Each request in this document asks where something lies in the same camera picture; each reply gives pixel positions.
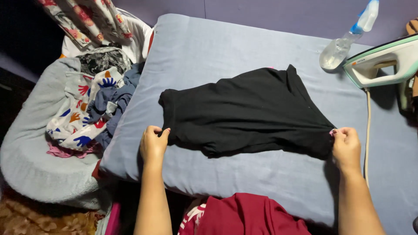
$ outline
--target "brown patterned fabric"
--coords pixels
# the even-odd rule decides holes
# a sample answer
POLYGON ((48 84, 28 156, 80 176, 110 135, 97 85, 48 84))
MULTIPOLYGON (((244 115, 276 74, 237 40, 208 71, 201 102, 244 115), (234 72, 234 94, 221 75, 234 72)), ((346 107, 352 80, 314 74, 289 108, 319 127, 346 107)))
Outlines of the brown patterned fabric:
POLYGON ((103 218, 97 212, 35 202, 12 194, 4 195, 0 202, 3 235, 94 235, 97 221, 103 218))

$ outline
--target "spray bottle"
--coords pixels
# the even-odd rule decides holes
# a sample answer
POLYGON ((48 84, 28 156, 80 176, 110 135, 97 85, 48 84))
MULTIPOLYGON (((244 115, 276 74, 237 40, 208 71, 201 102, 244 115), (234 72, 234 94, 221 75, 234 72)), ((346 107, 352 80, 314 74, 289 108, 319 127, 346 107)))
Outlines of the spray bottle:
POLYGON ((363 32, 372 29, 379 12, 379 0, 370 0, 366 9, 358 16, 359 21, 355 23, 350 31, 342 38, 334 39, 319 55, 319 65, 324 69, 335 69, 348 55, 351 44, 361 38, 363 32))

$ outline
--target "maroon clothing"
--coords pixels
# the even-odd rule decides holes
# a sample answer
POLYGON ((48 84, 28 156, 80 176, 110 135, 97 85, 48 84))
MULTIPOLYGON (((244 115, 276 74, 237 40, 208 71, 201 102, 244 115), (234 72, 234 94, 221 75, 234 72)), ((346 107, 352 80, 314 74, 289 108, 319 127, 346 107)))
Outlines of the maroon clothing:
POLYGON ((197 235, 310 235, 305 222, 289 215, 265 196, 235 193, 232 197, 209 197, 197 235))

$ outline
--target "white cloth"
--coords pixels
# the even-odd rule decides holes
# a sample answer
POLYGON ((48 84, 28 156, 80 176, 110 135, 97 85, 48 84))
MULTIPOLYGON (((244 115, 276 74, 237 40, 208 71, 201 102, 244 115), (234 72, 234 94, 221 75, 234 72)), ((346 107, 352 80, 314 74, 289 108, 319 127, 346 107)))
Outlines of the white cloth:
MULTIPOLYGON (((126 16, 128 13, 121 9, 119 10, 125 24, 128 26, 133 35, 133 37, 119 42, 122 45, 122 51, 128 55, 133 64, 144 62, 148 55, 148 46, 153 29, 142 20, 126 16)), ((68 36, 64 36, 61 51, 66 57, 76 57, 92 49, 94 49, 93 45, 81 48, 68 36)))
POLYGON ((101 87, 112 87, 123 78, 116 67, 91 77, 81 72, 66 72, 67 100, 47 124, 47 133, 59 145, 74 150, 85 150, 87 144, 106 129, 106 120, 88 124, 88 104, 94 100, 101 87))

